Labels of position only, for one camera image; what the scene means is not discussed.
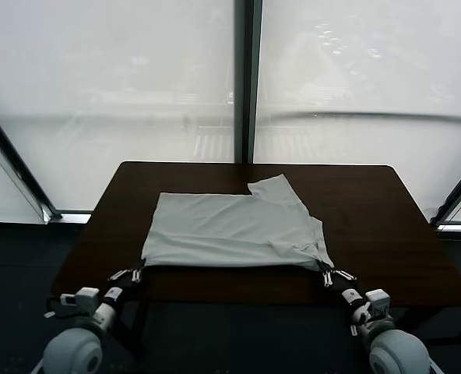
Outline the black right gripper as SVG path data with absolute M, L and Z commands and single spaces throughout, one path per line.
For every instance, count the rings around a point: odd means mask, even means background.
M 336 294 L 349 310 L 358 309 L 366 304 L 366 297 L 362 291 L 356 284 L 350 283 L 357 280 L 354 275 L 326 264 L 319 264 L 318 268 L 322 274 L 324 287 Z

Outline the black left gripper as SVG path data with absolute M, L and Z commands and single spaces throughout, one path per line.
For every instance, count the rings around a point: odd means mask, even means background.
M 126 302 L 131 301 L 142 287 L 145 264 L 133 269 L 119 270 L 107 280 L 107 291 L 103 296 L 103 303 L 113 309 L 121 309 Z

